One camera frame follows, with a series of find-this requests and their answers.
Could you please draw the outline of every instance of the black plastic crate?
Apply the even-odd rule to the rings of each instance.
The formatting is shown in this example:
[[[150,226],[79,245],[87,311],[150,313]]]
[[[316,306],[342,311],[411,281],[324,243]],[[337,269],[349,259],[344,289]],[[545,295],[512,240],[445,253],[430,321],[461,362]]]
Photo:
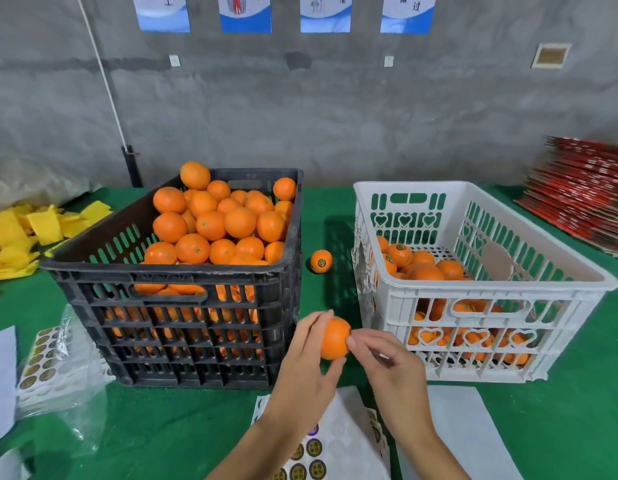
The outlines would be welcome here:
[[[140,265],[153,233],[147,193],[55,250],[41,262],[125,385],[272,387],[300,305],[300,169],[214,169],[232,190],[270,196],[278,178],[297,182],[282,259],[269,266]],[[185,189],[179,177],[161,187]],[[206,294],[138,294],[136,283],[196,284]]]

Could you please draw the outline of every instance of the plastic bag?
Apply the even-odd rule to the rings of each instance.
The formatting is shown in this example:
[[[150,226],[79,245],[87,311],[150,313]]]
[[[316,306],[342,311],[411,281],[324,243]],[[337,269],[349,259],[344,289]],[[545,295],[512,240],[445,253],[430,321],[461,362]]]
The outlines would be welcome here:
[[[44,359],[36,359],[39,357],[36,347],[41,345],[39,339],[34,342],[17,389],[16,419],[56,412],[82,441],[85,452],[96,451],[106,424],[105,385],[113,376],[110,371],[107,373],[108,368],[103,365],[106,362],[72,306],[64,308],[58,330],[40,333],[49,331],[54,332],[50,335],[52,343],[57,341],[51,352],[53,355],[48,358],[51,353],[47,353]],[[40,363],[41,369],[38,367],[34,374],[28,373]],[[33,380],[29,386],[27,381],[33,377],[40,380]]]
[[[100,185],[58,164],[16,153],[0,153],[0,211],[17,203],[60,206]]]

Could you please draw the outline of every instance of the plastic crate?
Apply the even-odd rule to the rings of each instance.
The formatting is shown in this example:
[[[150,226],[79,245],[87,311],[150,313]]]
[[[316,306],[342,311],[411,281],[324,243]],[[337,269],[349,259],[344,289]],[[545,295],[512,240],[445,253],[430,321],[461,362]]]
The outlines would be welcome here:
[[[547,379],[604,294],[618,286],[600,266],[468,182],[358,182],[354,189],[352,257],[363,325],[390,331],[417,353],[427,379]],[[377,267],[376,235],[428,250],[436,261],[453,258],[475,281],[394,278],[384,264]],[[453,310],[462,299],[486,300],[486,308]],[[443,306],[437,321],[434,304]],[[423,321],[414,320],[417,310]],[[412,327],[420,327],[415,336]],[[471,332],[477,342],[467,338]],[[506,333],[519,334],[521,343],[511,345]]]
[[[152,202],[157,189],[71,239],[41,263],[122,384],[273,386],[298,320],[304,173],[211,170],[211,179],[225,180],[232,189],[259,189],[272,198],[273,183],[281,177],[297,182],[297,195],[284,255],[270,266],[139,265],[146,248],[158,241],[153,233],[158,212]],[[167,186],[185,189],[179,177],[162,185]],[[135,283],[197,284],[207,293],[146,296],[135,291]],[[251,290],[254,301],[247,298]]]

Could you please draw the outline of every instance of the green tablecloth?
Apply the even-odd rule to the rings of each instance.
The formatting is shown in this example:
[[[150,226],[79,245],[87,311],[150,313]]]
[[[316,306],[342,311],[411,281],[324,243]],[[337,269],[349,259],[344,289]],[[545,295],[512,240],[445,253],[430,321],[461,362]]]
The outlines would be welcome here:
[[[541,223],[511,202],[509,190],[487,190]],[[144,192],[102,189],[81,204],[102,200],[117,210]],[[349,254],[354,208],[351,188],[305,189],[302,249],[305,256],[331,250],[335,264],[328,274],[304,272],[300,313],[331,307],[355,328],[360,326],[360,311]],[[618,278],[618,260],[541,225]],[[0,330],[17,326],[18,360],[26,357],[38,330],[57,325],[64,305],[60,289],[44,272],[0,282]],[[365,403],[374,405],[364,372],[353,358],[340,385],[358,386]],[[555,363],[548,381],[477,388],[527,480],[618,479],[618,290],[605,297]],[[82,454],[66,425],[47,414],[18,422],[0,441],[0,454],[22,449],[32,460],[35,480],[202,479],[247,429],[254,398],[261,394],[117,383],[107,392],[105,435],[96,453]],[[400,479],[395,450],[392,470]]]

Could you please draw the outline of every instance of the poster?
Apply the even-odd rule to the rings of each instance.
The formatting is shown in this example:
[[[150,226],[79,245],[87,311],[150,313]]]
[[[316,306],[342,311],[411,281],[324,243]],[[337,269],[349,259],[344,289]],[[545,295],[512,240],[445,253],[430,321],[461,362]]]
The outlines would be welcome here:
[[[189,33],[186,0],[133,0],[140,30]]]
[[[300,0],[300,31],[333,33],[351,31],[352,0]]]
[[[218,0],[225,33],[271,33],[271,0]]]
[[[380,32],[428,34],[435,4],[436,0],[385,0]]]

